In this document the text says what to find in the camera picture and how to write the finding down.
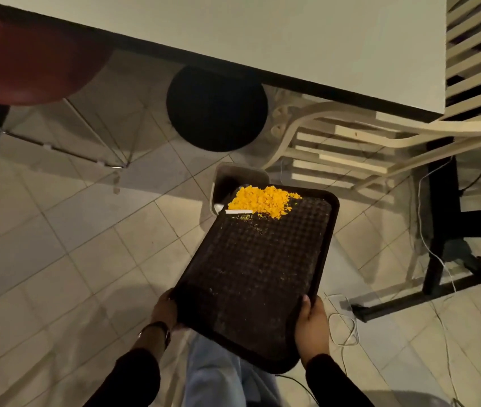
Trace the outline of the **person's left hand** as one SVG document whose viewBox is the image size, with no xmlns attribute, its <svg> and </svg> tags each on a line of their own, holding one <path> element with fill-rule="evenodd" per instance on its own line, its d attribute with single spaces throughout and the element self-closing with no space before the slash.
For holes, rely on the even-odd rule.
<svg viewBox="0 0 481 407">
<path fill-rule="evenodd" d="M 150 317 L 150 323 L 162 321 L 168 325 L 172 331 L 179 329 L 177 321 L 177 304 L 176 302 L 166 302 L 165 292 L 158 298 Z"/>
</svg>

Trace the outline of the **person's right hand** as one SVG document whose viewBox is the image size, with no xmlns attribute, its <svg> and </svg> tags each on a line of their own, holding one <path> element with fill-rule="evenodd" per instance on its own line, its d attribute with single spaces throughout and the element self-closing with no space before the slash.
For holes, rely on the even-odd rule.
<svg viewBox="0 0 481 407">
<path fill-rule="evenodd" d="M 298 323 L 297 320 L 294 335 L 298 354 L 305 369 L 308 368 L 309 362 L 314 357 L 322 354 L 330 356 L 329 323 L 323 301 L 316 296 L 315 300 L 311 300 L 311 302 L 312 312 L 309 321 Z"/>
</svg>

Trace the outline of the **dark brown plastic tray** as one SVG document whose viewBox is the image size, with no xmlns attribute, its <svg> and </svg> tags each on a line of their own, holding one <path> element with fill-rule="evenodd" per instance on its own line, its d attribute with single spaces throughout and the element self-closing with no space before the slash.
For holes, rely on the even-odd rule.
<svg viewBox="0 0 481 407">
<path fill-rule="evenodd" d="M 171 298 L 177 321 L 271 374 L 299 362 L 302 297 L 314 299 L 339 212 L 329 191 L 297 193 L 282 218 L 218 213 Z"/>
</svg>

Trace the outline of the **person's right forearm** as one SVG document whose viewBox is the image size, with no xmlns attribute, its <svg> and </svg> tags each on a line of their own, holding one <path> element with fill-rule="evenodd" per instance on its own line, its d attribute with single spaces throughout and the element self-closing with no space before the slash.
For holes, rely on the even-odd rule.
<svg viewBox="0 0 481 407">
<path fill-rule="evenodd" d="M 305 379 L 319 407 L 375 407 L 328 354 L 305 364 Z"/>
</svg>

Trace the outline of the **person's left forearm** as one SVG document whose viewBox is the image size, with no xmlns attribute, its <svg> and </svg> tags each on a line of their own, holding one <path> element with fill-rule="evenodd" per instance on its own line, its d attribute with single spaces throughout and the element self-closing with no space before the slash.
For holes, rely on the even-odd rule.
<svg viewBox="0 0 481 407">
<path fill-rule="evenodd" d="M 162 331 L 148 328 L 132 349 L 116 360 L 83 407 L 149 407 L 160 390 L 158 362 L 164 351 Z"/>
</svg>

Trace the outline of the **black wristwatch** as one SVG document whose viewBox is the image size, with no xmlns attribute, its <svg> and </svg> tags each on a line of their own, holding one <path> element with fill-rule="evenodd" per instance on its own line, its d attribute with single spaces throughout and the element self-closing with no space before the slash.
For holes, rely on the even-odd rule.
<svg viewBox="0 0 481 407">
<path fill-rule="evenodd" d="M 168 325 L 162 321 L 151 322 L 142 328 L 137 338 L 141 338 L 148 328 L 157 328 L 162 331 L 164 335 L 164 348 L 167 349 L 171 341 L 171 330 L 168 328 Z"/>
</svg>

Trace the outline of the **person's light blue jeans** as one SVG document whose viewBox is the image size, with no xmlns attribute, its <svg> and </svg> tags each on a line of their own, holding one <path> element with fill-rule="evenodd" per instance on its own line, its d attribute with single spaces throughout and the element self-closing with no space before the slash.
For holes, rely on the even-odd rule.
<svg viewBox="0 0 481 407">
<path fill-rule="evenodd" d="M 190 342 L 184 407 L 282 407 L 276 378 L 200 334 Z"/>
</svg>

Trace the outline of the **pile of yellow crumbs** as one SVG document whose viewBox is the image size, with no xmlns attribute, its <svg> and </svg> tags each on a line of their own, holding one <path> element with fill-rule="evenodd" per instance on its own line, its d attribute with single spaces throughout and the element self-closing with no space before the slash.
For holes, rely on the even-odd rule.
<svg viewBox="0 0 481 407">
<path fill-rule="evenodd" d="M 268 216 L 280 219 L 287 215 L 291 210 L 291 201 L 301 200 L 302 197 L 295 192 L 288 192 L 279 189 L 274 185 L 264 189 L 247 186 L 241 187 L 232 201 L 227 205 L 227 209 L 249 209 L 253 214 Z"/>
</svg>

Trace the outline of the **grey waste bin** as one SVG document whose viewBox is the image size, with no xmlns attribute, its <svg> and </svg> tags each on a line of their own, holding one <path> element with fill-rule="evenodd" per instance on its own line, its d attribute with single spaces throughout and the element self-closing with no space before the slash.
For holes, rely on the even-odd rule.
<svg viewBox="0 0 481 407">
<path fill-rule="evenodd" d="M 264 188 L 270 185 L 270 176 L 263 169 L 236 163 L 219 163 L 210 192 L 210 211 L 215 216 L 219 215 L 239 188 L 249 185 Z"/>
</svg>

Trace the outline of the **black metal table leg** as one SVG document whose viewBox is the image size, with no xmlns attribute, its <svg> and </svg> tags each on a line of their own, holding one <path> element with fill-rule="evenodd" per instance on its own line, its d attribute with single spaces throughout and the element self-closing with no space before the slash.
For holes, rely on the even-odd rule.
<svg viewBox="0 0 481 407">
<path fill-rule="evenodd" d="M 362 322 L 399 312 L 420 304 L 481 285 L 481 256 L 475 256 L 466 238 L 481 238 L 481 210 L 463 212 L 461 199 L 479 183 L 481 172 L 471 184 L 460 188 L 455 156 L 428 164 L 432 238 L 422 289 L 371 307 L 352 305 Z"/>
</svg>

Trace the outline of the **cream wooden slatted chair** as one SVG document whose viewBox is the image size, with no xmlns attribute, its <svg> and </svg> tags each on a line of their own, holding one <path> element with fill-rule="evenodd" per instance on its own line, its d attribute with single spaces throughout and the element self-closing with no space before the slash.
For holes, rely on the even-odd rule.
<svg viewBox="0 0 481 407">
<path fill-rule="evenodd" d="M 481 0 L 447 0 L 445 113 L 481 120 Z"/>
<path fill-rule="evenodd" d="M 332 184 L 338 169 L 361 175 L 364 189 L 444 158 L 481 148 L 481 119 L 416 122 L 359 107 L 277 91 L 262 169 L 287 158 L 299 180 Z"/>
</svg>

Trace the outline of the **black round stool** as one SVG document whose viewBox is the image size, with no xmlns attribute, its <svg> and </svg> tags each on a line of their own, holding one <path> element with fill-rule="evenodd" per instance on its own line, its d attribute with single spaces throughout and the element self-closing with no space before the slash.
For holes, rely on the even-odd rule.
<svg viewBox="0 0 481 407">
<path fill-rule="evenodd" d="M 172 127 L 188 143 L 231 152 L 260 135 L 269 102 L 260 83 L 187 66 L 170 82 L 166 108 Z"/>
</svg>

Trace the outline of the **red round chair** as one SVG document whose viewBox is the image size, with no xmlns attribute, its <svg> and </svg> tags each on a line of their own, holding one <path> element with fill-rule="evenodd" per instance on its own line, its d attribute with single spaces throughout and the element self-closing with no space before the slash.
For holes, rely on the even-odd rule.
<svg viewBox="0 0 481 407">
<path fill-rule="evenodd" d="M 0 18 L 0 105 L 35 106 L 79 92 L 113 53 L 98 38 Z"/>
</svg>

